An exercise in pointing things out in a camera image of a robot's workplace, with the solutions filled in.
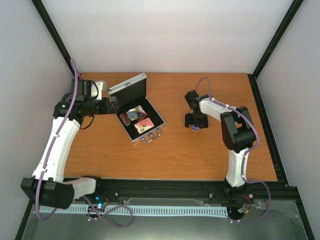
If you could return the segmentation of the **blue round blind button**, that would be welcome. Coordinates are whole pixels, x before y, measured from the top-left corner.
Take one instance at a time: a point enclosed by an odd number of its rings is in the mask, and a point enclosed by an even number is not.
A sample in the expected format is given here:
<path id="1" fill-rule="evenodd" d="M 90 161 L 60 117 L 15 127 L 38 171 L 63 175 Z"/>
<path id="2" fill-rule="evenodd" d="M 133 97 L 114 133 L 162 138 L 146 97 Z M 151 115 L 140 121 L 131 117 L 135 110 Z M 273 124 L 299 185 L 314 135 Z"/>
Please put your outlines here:
<path id="1" fill-rule="evenodd" d="M 191 126 L 191 129 L 192 129 L 193 131 L 195 131 L 195 132 L 197 132 L 197 131 L 199 131 L 199 130 L 200 130 L 200 128 L 199 128 L 199 127 L 194 126 L 194 125 L 192 125 L 192 126 Z"/>

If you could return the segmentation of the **blue playing card deck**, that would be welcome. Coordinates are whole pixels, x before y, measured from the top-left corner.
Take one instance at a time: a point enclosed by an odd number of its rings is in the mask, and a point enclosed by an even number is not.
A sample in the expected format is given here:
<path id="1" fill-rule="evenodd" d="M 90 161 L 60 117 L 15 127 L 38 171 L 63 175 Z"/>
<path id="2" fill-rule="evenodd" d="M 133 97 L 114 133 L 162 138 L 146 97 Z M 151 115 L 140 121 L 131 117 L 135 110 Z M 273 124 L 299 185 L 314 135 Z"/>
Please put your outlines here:
<path id="1" fill-rule="evenodd" d="M 131 121 L 137 120 L 139 122 L 147 116 L 147 113 L 144 111 L 141 105 L 138 105 L 132 109 L 129 109 L 126 112 L 126 115 Z"/>

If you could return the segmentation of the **triangular red green button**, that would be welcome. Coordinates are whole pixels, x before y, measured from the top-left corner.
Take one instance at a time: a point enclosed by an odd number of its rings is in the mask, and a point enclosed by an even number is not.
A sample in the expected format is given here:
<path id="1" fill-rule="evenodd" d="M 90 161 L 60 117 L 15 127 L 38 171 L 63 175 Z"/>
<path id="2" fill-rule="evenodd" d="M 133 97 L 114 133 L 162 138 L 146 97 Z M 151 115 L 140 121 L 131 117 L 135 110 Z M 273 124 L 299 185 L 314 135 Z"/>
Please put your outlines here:
<path id="1" fill-rule="evenodd" d="M 137 119 L 138 119 L 138 121 L 139 121 L 139 122 L 142 121 L 147 115 L 148 115 L 148 114 L 147 114 L 146 112 L 140 112 L 140 111 L 138 111 L 138 112 L 137 112 Z"/>

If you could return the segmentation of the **aluminium poker case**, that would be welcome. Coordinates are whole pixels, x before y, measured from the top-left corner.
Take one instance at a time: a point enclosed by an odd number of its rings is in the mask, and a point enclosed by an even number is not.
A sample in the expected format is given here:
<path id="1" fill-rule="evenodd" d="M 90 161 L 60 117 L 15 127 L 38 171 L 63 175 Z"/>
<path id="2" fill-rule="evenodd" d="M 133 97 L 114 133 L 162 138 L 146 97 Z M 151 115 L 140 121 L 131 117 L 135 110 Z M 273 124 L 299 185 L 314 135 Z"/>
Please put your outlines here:
<path id="1" fill-rule="evenodd" d="M 107 90 L 116 100 L 116 117 L 132 143 L 148 144 L 161 136 L 164 119 L 147 98 L 147 75 L 138 74 Z"/>

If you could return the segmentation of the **red playing card deck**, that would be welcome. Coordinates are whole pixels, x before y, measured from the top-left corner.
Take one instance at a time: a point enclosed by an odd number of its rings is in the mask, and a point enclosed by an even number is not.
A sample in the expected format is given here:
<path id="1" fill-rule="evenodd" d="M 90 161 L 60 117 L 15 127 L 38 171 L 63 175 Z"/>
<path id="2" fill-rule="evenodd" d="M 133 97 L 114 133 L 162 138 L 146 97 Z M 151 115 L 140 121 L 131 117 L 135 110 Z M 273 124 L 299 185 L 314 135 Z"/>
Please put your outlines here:
<path id="1" fill-rule="evenodd" d="M 134 124 L 134 127 L 136 128 L 136 130 L 139 134 L 142 134 L 142 133 L 150 130 L 154 126 L 155 125 L 153 124 L 152 120 L 149 117 Z"/>

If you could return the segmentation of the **clear acrylic dealer button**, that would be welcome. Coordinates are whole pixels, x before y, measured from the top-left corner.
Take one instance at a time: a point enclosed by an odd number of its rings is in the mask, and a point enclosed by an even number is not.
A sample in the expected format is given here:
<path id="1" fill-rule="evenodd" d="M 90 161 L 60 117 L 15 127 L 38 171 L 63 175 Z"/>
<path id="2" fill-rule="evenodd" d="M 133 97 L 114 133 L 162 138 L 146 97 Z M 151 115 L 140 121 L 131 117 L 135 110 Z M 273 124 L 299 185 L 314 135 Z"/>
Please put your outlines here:
<path id="1" fill-rule="evenodd" d="M 133 110 L 133 111 L 128 111 L 128 112 L 127 112 L 127 115 L 128 115 L 128 117 L 129 117 L 129 119 L 130 119 L 131 121 L 134 121 L 134 120 L 137 120 L 137 119 L 138 119 L 138 113 L 137 113 L 137 111 L 135 111 L 135 110 Z"/>

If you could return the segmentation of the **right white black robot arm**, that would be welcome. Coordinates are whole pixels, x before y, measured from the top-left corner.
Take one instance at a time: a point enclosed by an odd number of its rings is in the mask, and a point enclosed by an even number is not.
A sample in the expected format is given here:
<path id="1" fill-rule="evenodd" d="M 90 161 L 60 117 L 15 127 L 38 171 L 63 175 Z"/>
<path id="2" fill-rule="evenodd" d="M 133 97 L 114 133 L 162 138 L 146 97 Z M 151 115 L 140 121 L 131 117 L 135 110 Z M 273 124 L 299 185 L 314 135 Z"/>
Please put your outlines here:
<path id="1" fill-rule="evenodd" d="M 258 142 L 249 110 L 245 106 L 231 107 L 209 95 L 200 96 L 195 90 L 187 92 L 184 99 L 192 110 L 185 115 L 186 128 L 194 131 L 208 128 L 208 117 L 220 122 L 229 156 L 223 195 L 227 202 L 237 201 L 246 190 L 249 150 Z"/>

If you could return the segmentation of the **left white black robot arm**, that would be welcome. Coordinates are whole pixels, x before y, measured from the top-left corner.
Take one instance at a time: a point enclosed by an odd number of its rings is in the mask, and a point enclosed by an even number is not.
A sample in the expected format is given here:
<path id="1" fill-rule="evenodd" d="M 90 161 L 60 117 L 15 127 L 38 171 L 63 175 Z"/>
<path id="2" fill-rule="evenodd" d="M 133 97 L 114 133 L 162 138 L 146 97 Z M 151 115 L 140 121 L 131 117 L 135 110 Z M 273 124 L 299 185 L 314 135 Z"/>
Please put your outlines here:
<path id="1" fill-rule="evenodd" d="M 116 102 L 103 97 L 105 81 L 86 79 L 71 82 L 67 93 L 54 107 L 52 129 L 38 166 L 30 178 L 24 177 L 20 187 L 36 206 L 67 209 L 73 200 L 87 195 L 92 201 L 103 198 L 104 188 L 96 177 L 84 176 L 64 181 L 64 171 L 73 140 L 85 117 L 115 114 Z"/>

